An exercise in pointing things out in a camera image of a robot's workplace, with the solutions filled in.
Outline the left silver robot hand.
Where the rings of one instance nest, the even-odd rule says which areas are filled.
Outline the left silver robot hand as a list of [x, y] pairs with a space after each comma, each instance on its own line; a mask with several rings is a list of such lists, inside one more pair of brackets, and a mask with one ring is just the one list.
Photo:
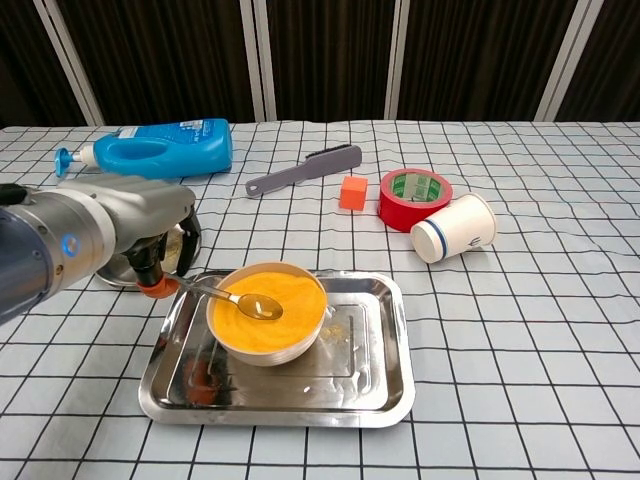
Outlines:
[[106, 211], [115, 232], [113, 252], [127, 259], [144, 295], [160, 299], [177, 291], [178, 282], [169, 278], [161, 262], [175, 226], [182, 230], [175, 274], [184, 276], [196, 257], [201, 228], [191, 189], [135, 175], [97, 174], [65, 180], [56, 190], [85, 194]]

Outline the white paper cup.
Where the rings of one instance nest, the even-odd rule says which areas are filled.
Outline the white paper cup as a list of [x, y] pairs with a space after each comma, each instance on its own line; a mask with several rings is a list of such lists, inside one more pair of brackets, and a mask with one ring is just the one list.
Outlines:
[[496, 233], [497, 220], [489, 204], [468, 193], [415, 224], [410, 240], [418, 256], [430, 264], [490, 245]]

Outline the rectangular steel tray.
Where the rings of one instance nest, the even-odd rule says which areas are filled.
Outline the rectangular steel tray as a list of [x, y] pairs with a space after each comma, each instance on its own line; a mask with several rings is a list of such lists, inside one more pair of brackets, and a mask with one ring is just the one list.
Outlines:
[[329, 316], [299, 358], [257, 367], [212, 336], [208, 299], [178, 291], [138, 400], [169, 424], [382, 428], [410, 412], [415, 386], [402, 293], [371, 272], [319, 271]]

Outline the white screen frame post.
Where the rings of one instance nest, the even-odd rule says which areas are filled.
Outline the white screen frame post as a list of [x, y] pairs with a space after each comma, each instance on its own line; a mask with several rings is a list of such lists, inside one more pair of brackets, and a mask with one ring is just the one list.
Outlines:
[[104, 118], [57, 0], [32, 0], [86, 123], [103, 126]]
[[239, 0], [256, 122], [276, 121], [277, 106], [267, 0]]
[[384, 119], [395, 120], [399, 107], [411, 0], [394, 0]]
[[604, 0], [577, 0], [534, 116], [554, 122], [597, 21]]

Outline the silver spoon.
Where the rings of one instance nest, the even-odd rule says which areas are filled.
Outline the silver spoon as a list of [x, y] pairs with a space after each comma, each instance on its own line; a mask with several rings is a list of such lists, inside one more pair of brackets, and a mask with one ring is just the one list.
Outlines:
[[271, 321], [277, 320], [283, 315], [282, 306], [276, 300], [265, 295], [253, 293], [237, 295], [214, 287], [204, 286], [173, 274], [166, 273], [165, 276], [190, 290], [207, 294], [217, 300], [230, 302], [241, 313], [253, 319]]

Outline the orange cube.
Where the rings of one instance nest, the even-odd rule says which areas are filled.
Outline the orange cube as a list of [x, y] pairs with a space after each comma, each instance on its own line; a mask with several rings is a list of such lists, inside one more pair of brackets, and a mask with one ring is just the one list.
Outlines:
[[346, 176], [343, 179], [339, 207], [342, 209], [362, 211], [365, 207], [368, 179], [359, 176]]

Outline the round steel plate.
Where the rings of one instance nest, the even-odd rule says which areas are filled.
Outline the round steel plate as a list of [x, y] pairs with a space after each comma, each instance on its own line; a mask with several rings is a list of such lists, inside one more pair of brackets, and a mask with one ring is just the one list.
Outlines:
[[137, 240], [133, 246], [114, 254], [97, 275], [115, 286], [134, 287], [139, 274], [152, 277], [164, 273], [184, 276], [200, 253], [201, 227], [195, 215], [169, 231]]

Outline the orange bowl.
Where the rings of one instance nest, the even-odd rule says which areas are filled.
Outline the orange bowl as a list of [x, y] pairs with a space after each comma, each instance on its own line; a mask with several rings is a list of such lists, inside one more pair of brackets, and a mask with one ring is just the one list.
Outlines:
[[324, 287], [315, 275], [295, 265], [253, 264], [226, 275], [217, 287], [238, 295], [266, 295], [283, 308], [277, 320], [258, 320], [221, 299], [209, 300], [212, 335], [228, 354], [249, 365], [276, 366], [298, 358], [315, 342], [329, 316]]

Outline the white checkered tablecloth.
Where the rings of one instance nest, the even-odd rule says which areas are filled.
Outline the white checkered tablecloth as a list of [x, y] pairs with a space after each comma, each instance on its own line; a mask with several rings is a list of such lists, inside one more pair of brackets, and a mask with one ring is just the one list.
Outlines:
[[[281, 260], [402, 290], [416, 399], [376, 430], [176, 426], [137, 390], [169, 300], [97, 278], [0, 327], [0, 480], [640, 480], [640, 122], [269, 122], [191, 177], [196, 271]], [[353, 169], [248, 181], [355, 145]], [[399, 168], [494, 211], [490, 247], [428, 265], [378, 218]], [[339, 207], [368, 179], [362, 211]]]

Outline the blue detergent pump bottle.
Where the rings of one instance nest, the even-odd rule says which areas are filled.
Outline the blue detergent pump bottle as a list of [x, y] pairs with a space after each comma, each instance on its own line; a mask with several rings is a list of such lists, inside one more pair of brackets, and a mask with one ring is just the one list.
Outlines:
[[122, 127], [76, 153], [58, 149], [54, 165], [59, 177], [80, 162], [106, 173], [172, 179], [225, 172], [232, 159], [228, 121], [205, 118]]

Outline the red tape roll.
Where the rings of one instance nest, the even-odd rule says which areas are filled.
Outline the red tape roll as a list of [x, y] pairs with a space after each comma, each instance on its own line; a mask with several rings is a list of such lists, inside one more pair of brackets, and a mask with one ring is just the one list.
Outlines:
[[424, 169], [398, 169], [381, 180], [377, 214], [388, 227], [409, 232], [446, 207], [452, 197], [453, 187], [442, 176]]

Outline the grey brush black bristles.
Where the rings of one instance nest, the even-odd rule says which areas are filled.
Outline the grey brush black bristles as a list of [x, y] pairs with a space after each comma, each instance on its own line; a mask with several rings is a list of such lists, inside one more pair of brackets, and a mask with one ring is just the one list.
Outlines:
[[311, 180], [358, 167], [362, 162], [361, 148], [355, 145], [339, 145], [309, 154], [305, 161], [294, 167], [250, 180], [246, 194], [257, 197], [282, 189], [304, 180]]

